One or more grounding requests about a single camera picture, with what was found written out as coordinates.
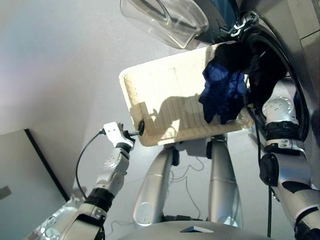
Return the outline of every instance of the blue garment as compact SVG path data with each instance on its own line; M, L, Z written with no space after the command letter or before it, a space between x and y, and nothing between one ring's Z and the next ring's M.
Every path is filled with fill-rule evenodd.
M203 71L204 90L199 102L203 105L204 119L210 123L216 114L220 123L237 118L244 107L247 86L242 72L230 72L226 67L212 60Z

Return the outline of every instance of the laundry basket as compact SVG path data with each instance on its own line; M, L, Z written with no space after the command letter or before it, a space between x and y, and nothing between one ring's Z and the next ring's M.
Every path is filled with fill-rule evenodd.
M245 109L237 119L220 124L204 119L198 102L205 87L202 75L218 44L164 57L123 70L120 84L134 126L144 120L139 140L144 146L199 139L249 128L253 120Z

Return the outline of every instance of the black garment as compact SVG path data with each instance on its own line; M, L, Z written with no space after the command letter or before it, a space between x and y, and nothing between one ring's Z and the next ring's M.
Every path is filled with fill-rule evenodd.
M215 56L203 71L204 90L199 102L203 105L204 119L210 123L220 115L220 123L237 118L244 107L247 87L244 82L244 69L251 60L251 50L243 43L221 44Z

